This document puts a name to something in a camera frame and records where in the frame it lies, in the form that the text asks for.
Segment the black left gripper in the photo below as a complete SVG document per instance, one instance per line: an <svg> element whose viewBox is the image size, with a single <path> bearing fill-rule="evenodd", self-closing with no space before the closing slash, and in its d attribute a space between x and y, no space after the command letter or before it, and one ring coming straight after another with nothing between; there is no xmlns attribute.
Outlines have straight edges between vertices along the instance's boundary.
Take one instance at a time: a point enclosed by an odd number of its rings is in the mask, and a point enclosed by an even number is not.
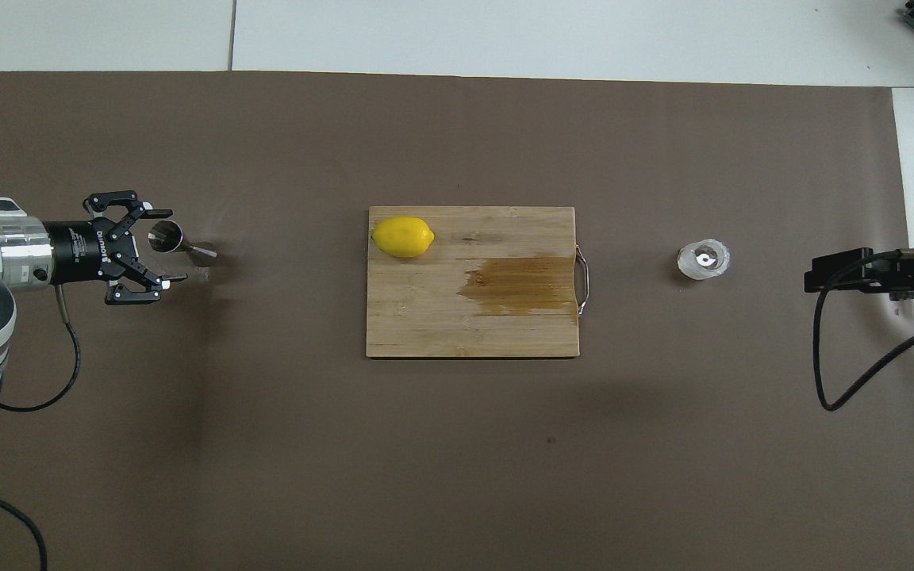
<svg viewBox="0 0 914 571"><path fill-rule="evenodd" d="M117 250L117 240L127 236L138 220L164 220L173 216L173 210L153 209L131 190L92 193L83 207L93 220L44 223L52 247L48 281L52 286L105 281L108 306L135 306L156 303L171 283L188 279L187 274L157 274L136 255ZM125 215L118 221L105 217L112 207L126 210Z"/></svg>

